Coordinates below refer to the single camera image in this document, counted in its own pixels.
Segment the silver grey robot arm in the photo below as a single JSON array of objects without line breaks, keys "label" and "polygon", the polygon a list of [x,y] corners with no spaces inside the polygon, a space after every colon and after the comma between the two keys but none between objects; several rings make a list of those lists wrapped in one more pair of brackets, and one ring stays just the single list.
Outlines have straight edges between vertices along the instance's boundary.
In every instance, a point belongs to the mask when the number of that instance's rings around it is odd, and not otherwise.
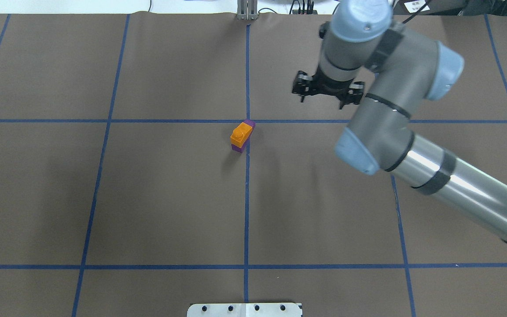
[{"label": "silver grey robot arm", "polygon": [[396,21],[386,0],[340,1],[319,36],[316,72],[297,72],[292,93],[334,96],[339,108],[358,106],[336,155],[367,175],[392,173],[507,244],[507,185],[408,128],[424,99],[439,100],[451,90],[463,57]]}]

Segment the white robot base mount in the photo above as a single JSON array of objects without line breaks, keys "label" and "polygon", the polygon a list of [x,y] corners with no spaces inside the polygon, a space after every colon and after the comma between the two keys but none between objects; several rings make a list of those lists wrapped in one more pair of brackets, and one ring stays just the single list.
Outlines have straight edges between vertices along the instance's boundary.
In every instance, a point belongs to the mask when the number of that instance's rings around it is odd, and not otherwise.
[{"label": "white robot base mount", "polygon": [[197,303],[187,317],[302,317],[302,304],[294,302]]}]

